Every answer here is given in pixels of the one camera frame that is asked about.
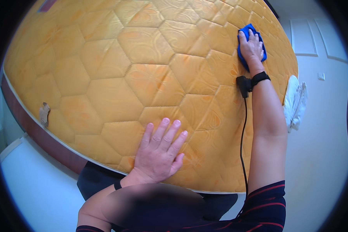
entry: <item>yellow mattress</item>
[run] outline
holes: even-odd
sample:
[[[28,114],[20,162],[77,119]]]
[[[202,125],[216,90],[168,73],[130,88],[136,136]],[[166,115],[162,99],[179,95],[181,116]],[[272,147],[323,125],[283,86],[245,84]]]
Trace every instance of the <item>yellow mattress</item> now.
[[[47,128],[101,165],[129,173],[144,128],[164,117],[187,130],[183,167],[166,181],[209,192],[244,192],[240,136],[245,120],[237,76],[237,30],[252,23],[281,103],[297,60],[263,0],[57,0],[30,9],[4,70],[35,118],[46,102]],[[251,97],[243,152],[249,172]]]

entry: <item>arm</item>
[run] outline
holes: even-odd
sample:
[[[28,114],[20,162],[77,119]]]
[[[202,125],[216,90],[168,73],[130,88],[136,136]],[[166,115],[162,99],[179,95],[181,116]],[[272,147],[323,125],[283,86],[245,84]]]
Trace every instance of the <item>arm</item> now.
[[[170,120],[164,118],[152,137],[154,126],[152,123],[147,125],[135,157],[134,168],[121,179],[121,187],[159,183],[174,175],[181,168],[184,153],[177,154],[186,141],[187,132],[182,132],[172,143],[180,127],[180,121],[175,120],[165,134],[169,123]],[[115,186],[111,185],[90,197],[79,210],[77,226],[88,225],[110,232],[110,222],[103,216],[101,206],[105,197],[113,191],[115,191]]]
[[[249,41],[240,31],[240,49],[250,74],[263,72],[262,42],[249,30]],[[287,126],[281,102],[270,80],[260,81],[252,94],[253,144],[249,172],[249,194],[285,179]]]

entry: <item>striped shirt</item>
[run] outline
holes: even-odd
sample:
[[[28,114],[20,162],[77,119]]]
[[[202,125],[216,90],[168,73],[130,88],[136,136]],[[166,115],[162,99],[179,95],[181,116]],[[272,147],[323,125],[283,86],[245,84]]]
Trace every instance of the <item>striped shirt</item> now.
[[[250,193],[239,217],[226,221],[199,221],[190,227],[170,232],[221,231],[221,232],[281,232],[285,224],[285,181],[276,182]],[[79,226],[76,232],[102,232],[92,226]],[[138,232],[125,229],[121,232]]]

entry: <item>black cable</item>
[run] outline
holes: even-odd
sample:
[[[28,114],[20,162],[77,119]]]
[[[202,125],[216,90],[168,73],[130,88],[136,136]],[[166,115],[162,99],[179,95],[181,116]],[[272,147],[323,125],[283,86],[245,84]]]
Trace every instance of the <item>black cable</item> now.
[[[242,170],[244,172],[244,178],[245,178],[245,188],[246,188],[246,197],[245,197],[245,201],[247,198],[247,193],[248,193],[248,187],[247,187],[247,178],[246,178],[246,171],[245,171],[245,165],[243,163],[243,159],[242,159],[242,140],[243,140],[243,133],[245,132],[245,127],[246,127],[246,120],[247,120],[247,105],[246,105],[246,98],[244,98],[245,101],[245,123],[244,123],[244,127],[242,128],[242,134],[241,134],[241,142],[240,142],[240,159],[241,159],[241,164],[242,164]],[[243,210],[243,206],[240,210],[240,212],[237,214],[236,218],[240,215],[240,213]]]

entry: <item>light switch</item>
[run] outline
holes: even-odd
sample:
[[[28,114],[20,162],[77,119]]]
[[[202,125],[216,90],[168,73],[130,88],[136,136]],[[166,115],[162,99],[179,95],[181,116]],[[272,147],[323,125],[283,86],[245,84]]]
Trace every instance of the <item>light switch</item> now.
[[[325,73],[319,72],[318,73],[318,79],[321,80],[321,81],[324,81],[325,80]]]

